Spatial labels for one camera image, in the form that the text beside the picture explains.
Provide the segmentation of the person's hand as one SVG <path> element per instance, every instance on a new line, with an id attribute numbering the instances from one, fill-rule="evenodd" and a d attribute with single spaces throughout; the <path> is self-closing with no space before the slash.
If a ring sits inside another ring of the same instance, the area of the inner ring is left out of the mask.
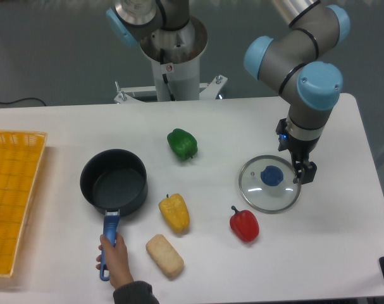
<path id="1" fill-rule="evenodd" d="M 115 289 L 134 282 L 128 261 L 128 251 L 124 238 L 116 233 L 116 243 L 113 246 L 109 239 L 100 235 L 100 250 L 104 250 L 106 266 L 109 271 L 110 283 Z"/>

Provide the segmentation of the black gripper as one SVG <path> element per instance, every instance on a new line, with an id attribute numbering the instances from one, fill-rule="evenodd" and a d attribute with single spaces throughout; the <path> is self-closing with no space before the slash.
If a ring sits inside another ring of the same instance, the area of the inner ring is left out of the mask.
<path id="1" fill-rule="evenodd" d="M 278 150 L 288 150 L 292 157 L 295 171 L 293 183 L 301 183 L 301 177 L 303 184 L 313 182 L 317 166 L 313 161 L 309 161 L 309 154 L 319 141 L 321 129 L 303 129 L 287 117 L 279 121 L 276 134 L 279 140 Z"/>

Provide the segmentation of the dark grey sleeve forearm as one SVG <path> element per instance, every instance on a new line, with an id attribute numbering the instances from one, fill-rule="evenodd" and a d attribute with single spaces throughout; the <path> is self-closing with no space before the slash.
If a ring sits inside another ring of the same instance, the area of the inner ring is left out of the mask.
<path id="1" fill-rule="evenodd" d="M 152 286 L 145 281 L 135 281 L 123 285 L 113 292 L 116 304 L 159 304 Z"/>

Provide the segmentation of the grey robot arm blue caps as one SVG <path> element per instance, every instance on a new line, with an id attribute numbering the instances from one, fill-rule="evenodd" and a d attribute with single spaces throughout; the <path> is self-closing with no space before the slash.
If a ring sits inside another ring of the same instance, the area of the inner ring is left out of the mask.
<path id="1" fill-rule="evenodd" d="M 290 106 L 276 128 L 279 150 L 289 151 L 294 181 L 313 181 L 309 159 L 343 86 L 340 70 L 319 57 L 344 40 L 348 14 L 320 1 L 275 1 L 290 32 L 275 40 L 261 36 L 244 55 L 244 67 Z M 140 46 L 149 59 L 159 101 L 199 99 L 200 57 L 205 26 L 190 14 L 188 1 L 116 1 L 106 18 L 119 40 Z"/>

